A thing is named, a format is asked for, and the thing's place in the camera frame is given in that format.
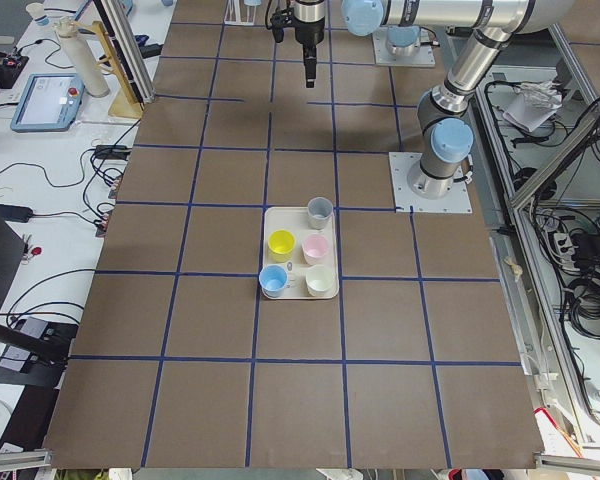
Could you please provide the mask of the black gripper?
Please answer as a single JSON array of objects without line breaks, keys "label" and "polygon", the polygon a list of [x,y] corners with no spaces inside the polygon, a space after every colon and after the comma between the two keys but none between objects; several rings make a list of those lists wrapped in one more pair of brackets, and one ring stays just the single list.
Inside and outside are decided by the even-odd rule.
[{"label": "black gripper", "polygon": [[317,45],[324,39],[326,4],[324,0],[296,0],[292,23],[295,39],[303,45],[305,85],[314,88],[317,69]]}]

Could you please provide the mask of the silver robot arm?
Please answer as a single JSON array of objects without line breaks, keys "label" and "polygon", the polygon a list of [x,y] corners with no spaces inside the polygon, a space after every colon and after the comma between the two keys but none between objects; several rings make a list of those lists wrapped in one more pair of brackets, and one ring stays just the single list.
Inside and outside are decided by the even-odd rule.
[{"label": "silver robot arm", "polygon": [[475,88],[516,34],[543,30],[561,19],[571,1],[344,1],[347,30],[366,36],[380,27],[469,27],[472,35],[444,81],[421,98],[417,116],[425,141],[409,188],[427,199],[445,196],[474,141],[462,120]]},{"label": "silver robot arm", "polygon": [[390,26],[387,29],[385,47],[394,57],[413,55],[421,45],[421,28],[419,26]]}]

